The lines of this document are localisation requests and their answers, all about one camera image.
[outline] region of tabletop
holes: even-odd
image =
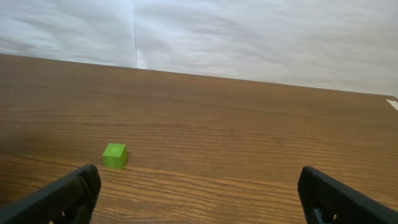
[[[303,166],[398,210],[386,99],[0,55],[0,206],[92,163],[91,223],[305,223]],[[103,165],[110,142],[122,170]]]

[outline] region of white wall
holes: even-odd
[[[396,0],[2,0],[0,9],[4,54],[398,95]]]

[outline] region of cube top face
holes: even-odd
[[[125,144],[115,144],[109,143],[105,149],[103,156],[114,156],[114,157],[121,157],[123,151],[126,150]]]

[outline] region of cube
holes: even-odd
[[[109,143],[102,156],[106,167],[123,169],[128,157],[126,145]]]

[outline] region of white tape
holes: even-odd
[[[387,102],[389,102],[391,104],[391,106],[393,106],[395,109],[398,110],[398,102],[396,102],[394,100],[387,100]]]

